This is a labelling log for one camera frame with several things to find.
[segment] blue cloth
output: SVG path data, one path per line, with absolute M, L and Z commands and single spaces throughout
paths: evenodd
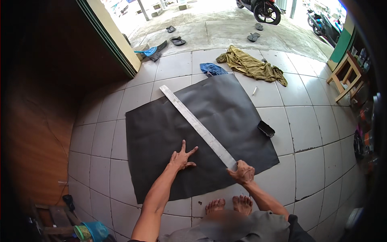
M 200 69 L 208 77 L 228 74 L 227 71 L 225 71 L 222 67 L 215 65 L 213 63 L 201 63 Z

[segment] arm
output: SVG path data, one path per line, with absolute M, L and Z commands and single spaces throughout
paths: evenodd
M 287 221 L 289 213 L 286 208 L 282 206 L 277 199 L 262 190 L 254 181 L 254 167 L 249 166 L 243 160 L 238 160 L 237 164 L 238 169 L 235 172 L 230 169 L 227 169 L 227 172 L 237 183 L 241 184 L 252 195 L 259 210 L 271 210 L 274 214 L 285 215 Z
M 153 183 L 151 189 L 145 197 L 141 208 L 141 214 L 133 229 L 132 240 L 154 242 L 160 232 L 161 215 L 168 202 L 172 183 L 178 171 L 188 166 L 196 166 L 194 162 L 188 162 L 188 157 L 197 151 L 185 152 L 185 140 L 179 153 L 173 152 L 170 162 L 163 173 Z

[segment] black flip-flop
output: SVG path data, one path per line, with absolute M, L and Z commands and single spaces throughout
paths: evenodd
M 176 30 L 176 28 L 171 25 L 168 28 L 166 28 L 166 30 L 168 31 L 168 33 L 172 33 Z
M 179 37 L 175 37 L 173 36 L 172 38 L 170 38 L 170 41 L 174 44 L 174 45 L 183 45 L 185 44 L 185 40 L 183 40 L 180 36 Z
M 247 36 L 247 39 L 250 40 L 251 42 L 256 42 L 257 39 L 260 37 L 261 35 L 259 33 L 250 33 L 249 36 Z
M 255 24 L 255 28 L 257 29 L 257 30 L 263 30 L 264 29 L 264 27 L 262 26 L 262 24 L 260 24 L 260 23 L 256 23 Z

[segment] bare foot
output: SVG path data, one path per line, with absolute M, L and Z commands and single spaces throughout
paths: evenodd
M 248 216 L 253 210 L 253 201 L 248 196 L 233 196 L 234 210 Z
M 209 214 L 216 210 L 224 210 L 224 206 L 226 205 L 226 200 L 224 198 L 216 199 L 210 202 L 205 206 L 205 214 Z

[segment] aluminum ruler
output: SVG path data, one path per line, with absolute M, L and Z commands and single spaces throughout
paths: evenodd
M 236 161 L 230 153 L 223 147 L 223 145 L 204 127 L 202 123 L 191 113 L 190 110 L 173 94 L 173 92 L 166 86 L 160 87 L 160 90 L 171 101 L 175 108 L 183 115 L 183 117 L 190 123 L 196 132 L 204 139 L 204 141 L 211 147 L 215 154 L 221 159 L 227 168 L 235 171 Z

